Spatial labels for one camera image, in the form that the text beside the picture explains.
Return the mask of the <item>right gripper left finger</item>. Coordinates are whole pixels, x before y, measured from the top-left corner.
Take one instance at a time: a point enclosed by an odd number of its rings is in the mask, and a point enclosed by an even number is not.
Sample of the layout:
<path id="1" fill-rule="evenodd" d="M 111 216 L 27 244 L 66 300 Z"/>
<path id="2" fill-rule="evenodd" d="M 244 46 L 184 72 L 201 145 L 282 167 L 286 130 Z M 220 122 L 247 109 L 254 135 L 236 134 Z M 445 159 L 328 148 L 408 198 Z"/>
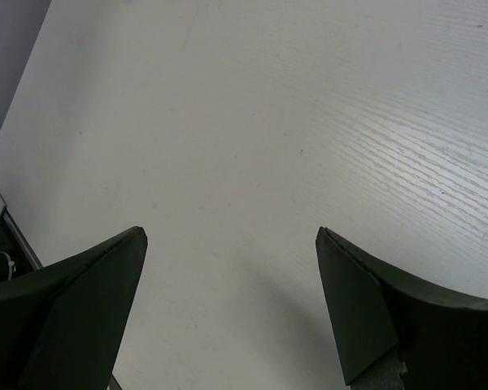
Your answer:
<path id="1" fill-rule="evenodd" d="M 0 389 L 106 389 L 147 250 L 142 227 L 0 282 Z"/>

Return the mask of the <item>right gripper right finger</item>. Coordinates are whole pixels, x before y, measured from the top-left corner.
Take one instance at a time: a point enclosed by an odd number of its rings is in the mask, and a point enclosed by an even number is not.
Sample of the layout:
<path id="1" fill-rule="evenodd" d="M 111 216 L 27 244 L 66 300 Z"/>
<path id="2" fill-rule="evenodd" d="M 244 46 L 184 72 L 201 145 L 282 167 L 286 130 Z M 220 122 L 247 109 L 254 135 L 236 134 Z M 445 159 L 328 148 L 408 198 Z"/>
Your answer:
<path id="1" fill-rule="evenodd" d="M 326 227 L 325 301 L 353 389 L 488 389 L 488 299 L 390 265 Z"/>

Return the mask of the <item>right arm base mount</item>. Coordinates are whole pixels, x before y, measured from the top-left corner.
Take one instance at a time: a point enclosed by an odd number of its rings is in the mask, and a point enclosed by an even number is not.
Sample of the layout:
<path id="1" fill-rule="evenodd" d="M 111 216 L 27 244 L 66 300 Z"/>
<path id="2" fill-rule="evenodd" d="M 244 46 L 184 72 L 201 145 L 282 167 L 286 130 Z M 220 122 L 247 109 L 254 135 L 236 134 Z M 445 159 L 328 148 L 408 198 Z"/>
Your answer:
<path id="1" fill-rule="evenodd" d="M 7 210 L 0 216 L 0 283 L 43 268 Z"/>

